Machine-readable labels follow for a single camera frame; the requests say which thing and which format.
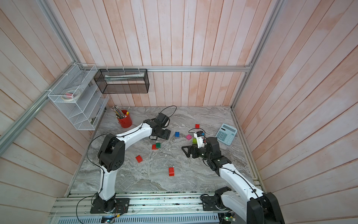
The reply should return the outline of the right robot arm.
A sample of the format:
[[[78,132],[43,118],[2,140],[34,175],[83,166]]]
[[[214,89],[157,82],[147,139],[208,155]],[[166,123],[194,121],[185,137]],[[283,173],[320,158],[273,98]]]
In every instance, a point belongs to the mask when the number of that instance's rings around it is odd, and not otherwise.
[[[284,224],[282,211],[276,196],[265,193],[249,182],[223,156],[216,137],[197,137],[197,144],[182,146],[186,157],[202,158],[219,177],[230,186],[215,191],[211,204],[219,210],[230,209],[247,224]]]

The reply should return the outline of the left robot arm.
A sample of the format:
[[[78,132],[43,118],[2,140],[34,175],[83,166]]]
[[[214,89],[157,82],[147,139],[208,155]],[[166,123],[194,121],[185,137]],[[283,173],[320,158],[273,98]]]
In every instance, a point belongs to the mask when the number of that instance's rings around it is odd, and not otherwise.
[[[168,140],[171,131],[167,129],[169,119],[146,119],[141,125],[121,134],[106,135],[98,152],[102,170],[100,189],[94,200],[96,210],[112,212],[116,207],[115,182],[117,170],[125,161],[125,151],[134,143],[146,137]]]

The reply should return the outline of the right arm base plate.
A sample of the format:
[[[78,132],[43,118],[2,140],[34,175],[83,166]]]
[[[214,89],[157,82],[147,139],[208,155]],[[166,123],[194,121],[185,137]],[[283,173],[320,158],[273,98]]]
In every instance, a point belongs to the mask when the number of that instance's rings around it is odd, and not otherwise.
[[[200,199],[204,211],[231,211],[228,207],[223,205],[218,196],[203,194],[200,196]]]

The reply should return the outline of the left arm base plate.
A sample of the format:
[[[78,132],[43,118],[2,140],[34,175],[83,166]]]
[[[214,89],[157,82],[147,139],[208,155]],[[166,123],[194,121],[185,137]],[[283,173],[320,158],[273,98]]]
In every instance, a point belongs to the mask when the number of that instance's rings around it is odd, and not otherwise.
[[[108,201],[104,201],[100,197],[97,197],[90,209],[90,214],[101,213],[127,213],[129,207],[129,198],[111,198]]]

